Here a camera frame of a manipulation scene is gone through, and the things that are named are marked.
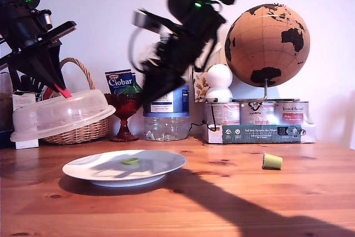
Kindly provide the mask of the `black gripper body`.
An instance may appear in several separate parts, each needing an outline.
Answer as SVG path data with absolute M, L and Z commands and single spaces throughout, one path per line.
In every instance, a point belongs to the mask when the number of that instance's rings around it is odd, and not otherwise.
M 162 33 L 160 40 L 150 45 L 145 59 L 140 62 L 140 73 L 147 77 L 180 77 L 195 64 L 211 39 L 213 42 L 207 58 L 217 44 L 216 30 Z
M 50 12 L 1 12 L 1 42 L 6 42 L 14 53 L 33 52 L 40 46 L 58 43 L 59 38 L 75 30 L 74 21 L 53 28 L 50 15 Z M 2 67 L 8 66 L 9 55 L 1 58 Z

